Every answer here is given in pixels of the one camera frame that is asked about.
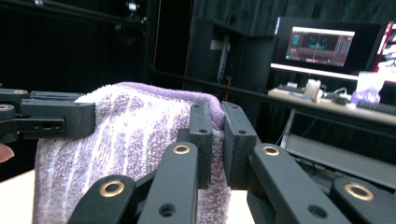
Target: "computer monitor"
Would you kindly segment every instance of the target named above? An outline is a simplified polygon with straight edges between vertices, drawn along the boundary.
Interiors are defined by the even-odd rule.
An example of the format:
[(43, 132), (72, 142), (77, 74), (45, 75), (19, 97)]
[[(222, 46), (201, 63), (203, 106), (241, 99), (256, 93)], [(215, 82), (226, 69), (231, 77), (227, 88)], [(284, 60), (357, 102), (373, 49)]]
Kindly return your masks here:
[(385, 24), (279, 18), (271, 67), (357, 80), (371, 71)]
[(382, 36), (373, 71), (384, 74), (387, 82), (396, 83), (396, 23), (391, 21)]

